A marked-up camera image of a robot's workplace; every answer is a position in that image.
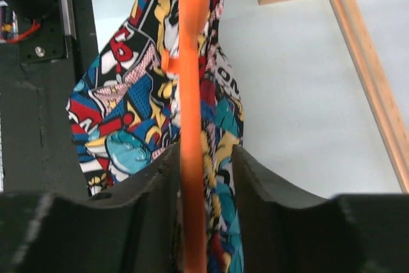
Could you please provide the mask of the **wooden clothes rack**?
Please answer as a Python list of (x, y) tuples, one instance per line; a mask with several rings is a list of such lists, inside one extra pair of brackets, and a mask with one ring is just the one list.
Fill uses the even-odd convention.
[[(290, 0), (258, 0), (266, 5)], [(408, 132), (357, 0), (329, 0), (400, 188), (408, 192)]]

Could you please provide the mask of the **comic print shorts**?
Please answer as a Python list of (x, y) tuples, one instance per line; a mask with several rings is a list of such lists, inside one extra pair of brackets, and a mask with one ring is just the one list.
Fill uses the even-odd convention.
[[(130, 16), (73, 89), (66, 107), (88, 192), (95, 195), (152, 163), (180, 139), (179, 0), (135, 0)], [(243, 106), (219, 44), (224, 0), (210, 0), (197, 39), (208, 272), (243, 272), (231, 154), (243, 141)]]

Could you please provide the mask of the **orange hanger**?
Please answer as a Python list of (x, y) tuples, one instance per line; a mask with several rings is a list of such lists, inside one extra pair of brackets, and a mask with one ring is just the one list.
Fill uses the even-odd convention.
[(162, 54), (162, 68), (179, 77), (184, 271), (191, 273), (207, 271), (197, 39), (209, 4), (210, 0), (179, 0), (179, 55)]

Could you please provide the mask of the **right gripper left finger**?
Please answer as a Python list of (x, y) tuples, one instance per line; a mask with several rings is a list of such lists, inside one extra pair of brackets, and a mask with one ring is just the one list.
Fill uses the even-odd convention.
[(93, 197), (1, 195), (2, 272), (169, 272), (180, 147)]

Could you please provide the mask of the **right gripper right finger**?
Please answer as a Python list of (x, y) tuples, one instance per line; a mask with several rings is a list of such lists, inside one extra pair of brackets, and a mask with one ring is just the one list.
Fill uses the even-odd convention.
[(246, 272), (408, 272), (408, 196), (307, 192), (232, 155)]

